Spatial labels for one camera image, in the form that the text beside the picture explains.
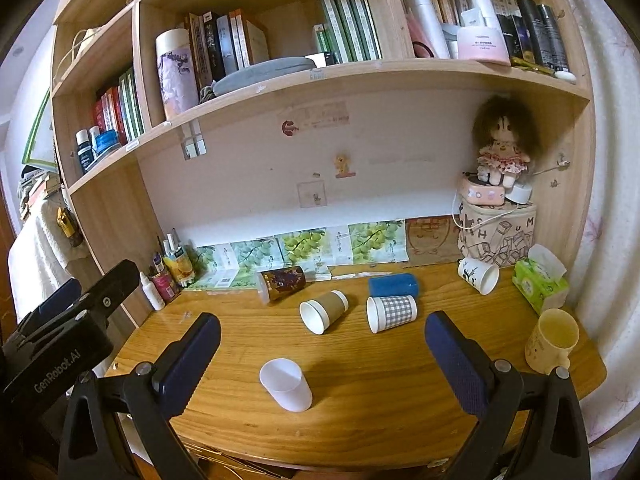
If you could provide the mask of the pink red can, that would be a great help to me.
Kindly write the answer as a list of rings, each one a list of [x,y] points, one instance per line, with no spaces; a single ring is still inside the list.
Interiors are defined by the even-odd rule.
[[[149,267],[150,279],[154,284],[156,290],[165,301],[165,304],[170,304],[179,295],[180,288],[174,280],[174,277],[167,270],[166,266],[163,266],[158,270],[155,266]]]

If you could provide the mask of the brown sleeve paper cup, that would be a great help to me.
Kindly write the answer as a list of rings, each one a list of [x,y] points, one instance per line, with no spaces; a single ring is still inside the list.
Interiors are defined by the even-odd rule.
[[[349,302],[339,290],[331,290],[299,305],[299,315],[304,325],[315,335],[322,335],[349,308]]]

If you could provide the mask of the white floral paper cup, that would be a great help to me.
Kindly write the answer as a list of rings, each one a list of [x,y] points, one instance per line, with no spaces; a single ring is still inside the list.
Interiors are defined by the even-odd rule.
[[[481,295],[490,294],[498,284],[499,268],[495,263],[465,257],[458,263],[458,275]]]

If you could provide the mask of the green tissue pack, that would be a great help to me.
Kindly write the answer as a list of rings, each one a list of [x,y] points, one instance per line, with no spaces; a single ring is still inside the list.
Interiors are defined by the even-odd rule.
[[[547,247],[535,244],[525,258],[515,263],[512,283],[533,310],[541,315],[550,309],[561,309],[570,292],[565,278],[566,267]]]

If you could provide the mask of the grey flat pouch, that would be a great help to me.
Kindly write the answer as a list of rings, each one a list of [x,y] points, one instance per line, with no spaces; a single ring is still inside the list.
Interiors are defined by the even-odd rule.
[[[314,61],[304,56],[273,58],[272,60],[240,68],[224,76],[220,81],[214,83],[214,96],[223,96],[224,94],[251,86],[252,84],[258,84],[258,82],[303,72],[304,70],[313,70],[314,68],[316,68]]]

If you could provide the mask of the wooden bookshelf unit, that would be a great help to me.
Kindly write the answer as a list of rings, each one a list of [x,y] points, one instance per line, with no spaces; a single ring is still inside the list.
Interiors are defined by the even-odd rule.
[[[514,96],[540,134],[535,240],[573,264],[594,159],[586,52],[568,0],[559,19],[574,84],[514,67],[416,58],[401,0],[369,0],[382,58],[273,78],[166,119],[155,39],[186,14],[241,10],[272,55],[312,48],[319,0],[61,0],[54,24],[55,147],[101,271],[145,268],[160,237],[194,245],[448,214],[492,94]],[[76,132],[116,130],[120,148],[84,174]]]

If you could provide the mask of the dark small bottle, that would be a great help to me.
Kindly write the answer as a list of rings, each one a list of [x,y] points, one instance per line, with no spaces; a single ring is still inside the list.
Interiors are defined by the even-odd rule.
[[[94,162],[94,151],[87,129],[76,132],[77,157],[80,168],[85,174]]]

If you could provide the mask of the dark printed paper cup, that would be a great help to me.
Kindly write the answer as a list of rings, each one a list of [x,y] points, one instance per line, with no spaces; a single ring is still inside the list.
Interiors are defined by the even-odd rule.
[[[257,273],[258,296],[264,304],[271,304],[299,292],[306,286],[306,275],[300,266]]]

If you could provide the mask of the green book set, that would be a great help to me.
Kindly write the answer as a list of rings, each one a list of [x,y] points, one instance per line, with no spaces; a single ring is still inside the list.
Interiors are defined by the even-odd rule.
[[[337,64],[382,58],[369,0],[320,0],[323,22],[314,25],[318,47]]]

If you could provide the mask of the pink white cosmetic tube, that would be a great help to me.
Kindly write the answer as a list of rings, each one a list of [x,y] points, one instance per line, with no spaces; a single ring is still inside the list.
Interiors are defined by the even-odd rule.
[[[487,26],[460,27],[457,42],[460,60],[511,65],[506,42],[498,29]]]

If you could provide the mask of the pink small box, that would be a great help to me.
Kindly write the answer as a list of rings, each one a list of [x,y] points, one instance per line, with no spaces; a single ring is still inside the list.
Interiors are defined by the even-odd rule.
[[[506,201],[506,191],[502,185],[480,182],[476,174],[465,174],[458,192],[469,204],[476,206],[498,207]]]

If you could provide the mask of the translucent white plastic cup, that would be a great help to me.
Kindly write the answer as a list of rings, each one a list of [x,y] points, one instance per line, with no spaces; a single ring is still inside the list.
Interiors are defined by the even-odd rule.
[[[268,361],[259,371],[259,381],[285,411],[307,411],[314,400],[302,369],[292,360]]]

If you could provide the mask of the blue lid jar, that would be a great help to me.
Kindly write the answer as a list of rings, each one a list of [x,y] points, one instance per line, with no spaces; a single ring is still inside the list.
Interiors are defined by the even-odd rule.
[[[119,134],[116,130],[106,130],[94,137],[94,151],[96,156],[105,154],[111,148],[120,148]]]

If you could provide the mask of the grey checkered paper cup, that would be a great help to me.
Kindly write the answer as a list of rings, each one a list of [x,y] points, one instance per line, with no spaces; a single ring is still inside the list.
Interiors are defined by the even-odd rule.
[[[413,296],[369,297],[366,303],[367,320],[374,334],[411,323],[418,317]]]

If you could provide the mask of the white cloth hanging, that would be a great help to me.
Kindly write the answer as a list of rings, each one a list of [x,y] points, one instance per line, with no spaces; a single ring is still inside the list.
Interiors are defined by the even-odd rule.
[[[70,278],[76,278],[82,290],[88,290],[102,276],[87,244],[73,247],[58,225],[56,213],[64,206],[58,193],[36,203],[9,250],[17,322]]]

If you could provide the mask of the blue plastic cup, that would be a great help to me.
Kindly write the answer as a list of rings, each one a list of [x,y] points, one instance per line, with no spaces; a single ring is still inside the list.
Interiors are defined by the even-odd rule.
[[[411,296],[416,298],[419,294],[419,282],[411,273],[375,276],[369,280],[371,297]]]

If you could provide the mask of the green leaf picture strip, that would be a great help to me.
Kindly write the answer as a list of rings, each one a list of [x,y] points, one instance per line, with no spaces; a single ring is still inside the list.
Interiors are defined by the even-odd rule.
[[[251,289],[260,271],[300,266],[311,281],[329,281],[334,266],[408,260],[406,222],[390,220],[293,231],[254,240],[189,248],[190,290]]]

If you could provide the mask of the cream yellow mug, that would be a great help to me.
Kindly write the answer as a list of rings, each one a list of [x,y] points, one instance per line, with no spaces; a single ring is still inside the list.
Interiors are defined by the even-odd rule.
[[[580,337],[576,320],[561,309],[541,313],[526,342],[527,365],[539,374],[549,375],[557,367],[570,369],[570,354]]]

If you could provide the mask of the white purple cylinder tin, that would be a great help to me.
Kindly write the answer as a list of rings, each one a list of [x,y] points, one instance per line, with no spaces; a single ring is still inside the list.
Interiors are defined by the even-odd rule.
[[[200,100],[189,33],[184,28],[162,32],[155,39],[155,53],[160,97],[166,119],[172,119]]]

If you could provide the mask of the brown cardboard picture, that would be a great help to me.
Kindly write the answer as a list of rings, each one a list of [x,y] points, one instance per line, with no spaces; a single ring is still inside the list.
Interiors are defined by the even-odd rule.
[[[406,222],[406,268],[452,263],[461,258],[459,230],[449,216],[421,217]]]

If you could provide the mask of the white squeeze bottle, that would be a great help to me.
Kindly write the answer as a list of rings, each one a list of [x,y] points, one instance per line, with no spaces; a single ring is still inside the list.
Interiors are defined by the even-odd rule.
[[[166,306],[165,301],[156,289],[154,283],[143,273],[140,272],[140,285],[145,298],[149,301],[154,311],[163,310]]]

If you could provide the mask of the brown hair rag doll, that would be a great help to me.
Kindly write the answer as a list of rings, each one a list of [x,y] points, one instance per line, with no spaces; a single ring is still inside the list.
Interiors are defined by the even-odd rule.
[[[540,152],[540,134],[529,108],[520,100],[491,96],[478,109],[472,128],[477,177],[512,190]]]

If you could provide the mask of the letter print fabric bag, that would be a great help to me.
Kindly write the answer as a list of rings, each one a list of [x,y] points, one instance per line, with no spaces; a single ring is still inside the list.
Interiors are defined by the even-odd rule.
[[[534,244],[537,206],[505,202],[478,206],[462,200],[457,216],[458,248],[471,257],[499,268],[514,266]]]

